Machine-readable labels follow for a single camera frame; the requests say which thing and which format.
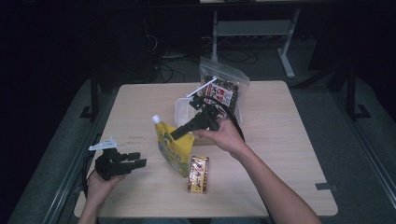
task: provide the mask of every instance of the person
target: person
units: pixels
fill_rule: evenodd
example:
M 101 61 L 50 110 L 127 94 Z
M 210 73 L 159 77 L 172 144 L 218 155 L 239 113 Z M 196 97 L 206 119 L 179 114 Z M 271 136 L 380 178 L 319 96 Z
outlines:
M 99 209 L 110 195 L 116 185 L 125 178 L 126 175 L 112 176 L 105 181 L 94 170 L 88 182 L 87 200 L 82 209 L 78 224 L 95 224 Z
M 312 208 L 245 143 L 229 119 L 217 119 L 217 122 L 219 124 L 217 131 L 202 129 L 193 131 L 193 134 L 212 140 L 243 165 L 276 224 L 321 223 Z M 101 180 L 96 172 L 92 173 L 87 202 L 79 223 L 94 223 L 100 204 L 123 178 L 124 176 L 115 176 L 106 182 Z
M 321 223 L 312 208 L 286 185 L 245 143 L 229 119 L 218 119 L 217 131 L 193 131 L 228 151 L 246 169 L 276 224 Z

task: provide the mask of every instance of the yellow bag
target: yellow bag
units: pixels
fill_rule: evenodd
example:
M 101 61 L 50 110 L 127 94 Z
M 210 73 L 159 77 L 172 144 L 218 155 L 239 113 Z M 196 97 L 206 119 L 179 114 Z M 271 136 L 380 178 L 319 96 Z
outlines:
M 166 161 L 183 177 L 189 176 L 189 159 L 191 154 L 194 135 L 188 133 L 179 139 L 173 139 L 171 132 L 176 127 L 161 121 L 158 115 L 152 117 L 158 137 L 158 147 Z

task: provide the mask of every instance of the white cap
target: white cap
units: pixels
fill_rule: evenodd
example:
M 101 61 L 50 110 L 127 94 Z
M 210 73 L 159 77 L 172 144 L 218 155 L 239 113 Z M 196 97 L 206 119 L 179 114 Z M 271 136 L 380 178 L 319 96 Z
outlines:
M 152 121 L 154 121 L 154 123 L 160 122 L 161 121 L 160 116 L 154 115 L 154 117 L 152 117 Z

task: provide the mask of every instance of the white desk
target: white desk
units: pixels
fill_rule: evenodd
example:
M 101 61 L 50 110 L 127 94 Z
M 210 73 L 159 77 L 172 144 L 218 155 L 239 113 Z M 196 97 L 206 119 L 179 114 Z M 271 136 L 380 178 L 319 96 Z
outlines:
M 199 83 L 125 85 L 120 88 L 102 140 L 113 136 L 118 150 L 141 152 L 147 167 L 121 181 L 101 217 L 266 217 L 267 211 L 244 168 L 213 144 L 194 146 L 191 155 L 210 158 L 207 194 L 188 193 L 182 178 L 161 155 L 153 115 L 174 124 L 175 101 Z M 282 81 L 250 82 L 241 128 L 251 148 L 319 215 L 333 216 L 337 205 L 296 106 Z M 102 154 L 96 153 L 95 159 Z M 85 199 L 80 195 L 76 216 Z

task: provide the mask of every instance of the packaged food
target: packaged food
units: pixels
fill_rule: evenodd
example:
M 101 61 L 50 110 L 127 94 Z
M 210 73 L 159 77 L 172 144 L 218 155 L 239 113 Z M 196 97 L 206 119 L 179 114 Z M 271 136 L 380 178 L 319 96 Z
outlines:
M 158 148 L 161 154 L 163 154 L 163 157 L 169 165 L 178 171 L 181 176 L 189 176 L 189 158 L 194 142 L 194 135 L 187 133 L 175 140 L 172 138 L 171 132 L 174 131 L 176 127 L 164 123 L 158 115 L 152 117 L 152 120 L 155 124 Z
M 191 157 L 188 192 L 206 193 L 208 168 L 208 157 Z
M 204 57 L 201 57 L 199 72 L 202 85 L 211 81 L 213 77 L 217 78 L 214 82 L 203 88 L 202 95 L 213 97 L 224 105 L 227 105 L 235 113 L 238 121 L 241 121 L 241 108 L 250 83 L 249 78 L 236 68 L 211 61 Z M 225 111 L 221 108 L 219 110 L 221 117 L 226 118 L 227 114 Z

